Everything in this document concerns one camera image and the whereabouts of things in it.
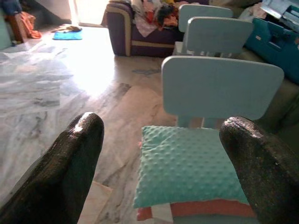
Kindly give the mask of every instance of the minky dot cushion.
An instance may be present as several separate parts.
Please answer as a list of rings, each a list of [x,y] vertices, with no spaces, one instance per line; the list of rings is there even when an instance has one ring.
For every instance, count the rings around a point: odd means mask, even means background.
[[[248,204],[218,130],[146,126],[142,131],[135,208],[213,199]]]

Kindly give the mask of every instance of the purple sofa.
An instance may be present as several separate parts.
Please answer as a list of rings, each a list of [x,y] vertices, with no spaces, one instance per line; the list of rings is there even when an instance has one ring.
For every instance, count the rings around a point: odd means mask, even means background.
[[[209,0],[185,0],[208,5]],[[173,52],[174,42],[183,40],[178,30],[155,30],[143,37],[133,24],[134,11],[129,0],[112,0],[106,7],[107,25],[113,52],[119,56],[167,57]]]

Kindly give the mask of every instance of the teal storage box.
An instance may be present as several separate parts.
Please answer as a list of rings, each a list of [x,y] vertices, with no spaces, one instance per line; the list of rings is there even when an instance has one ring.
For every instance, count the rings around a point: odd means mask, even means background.
[[[254,19],[253,23],[246,48],[282,68],[287,78],[299,84],[299,34],[262,19]]]

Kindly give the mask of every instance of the doorway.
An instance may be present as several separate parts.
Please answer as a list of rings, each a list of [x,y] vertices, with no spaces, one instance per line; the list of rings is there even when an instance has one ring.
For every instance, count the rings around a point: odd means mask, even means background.
[[[73,11],[72,22],[80,26],[101,27],[108,1],[70,0],[71,11]]]

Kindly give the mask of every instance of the blue mat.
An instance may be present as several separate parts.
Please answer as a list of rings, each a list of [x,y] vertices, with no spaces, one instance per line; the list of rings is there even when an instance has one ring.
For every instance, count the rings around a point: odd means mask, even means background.
[[[53,40],[82,40],[82,31],[54,34]]]

